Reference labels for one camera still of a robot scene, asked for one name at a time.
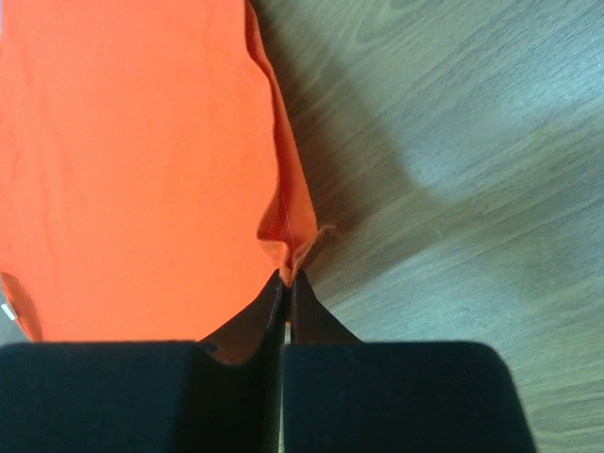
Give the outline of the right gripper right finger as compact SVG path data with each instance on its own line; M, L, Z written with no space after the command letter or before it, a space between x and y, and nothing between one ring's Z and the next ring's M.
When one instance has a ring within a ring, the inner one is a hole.
M291 292L283 352L289 452L532 452L506 363L465 341L365 343L316 297Z

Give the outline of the orange t shirt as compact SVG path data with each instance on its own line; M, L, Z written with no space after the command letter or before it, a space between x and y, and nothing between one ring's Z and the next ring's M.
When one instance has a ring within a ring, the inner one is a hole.
M247 1L6 1L1 280L33 342L201 340L319 235Z

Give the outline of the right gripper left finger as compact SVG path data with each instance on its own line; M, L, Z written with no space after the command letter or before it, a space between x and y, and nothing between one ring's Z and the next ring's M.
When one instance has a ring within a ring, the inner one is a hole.
M10 344L5 452L275 452L284 284L200 342Z

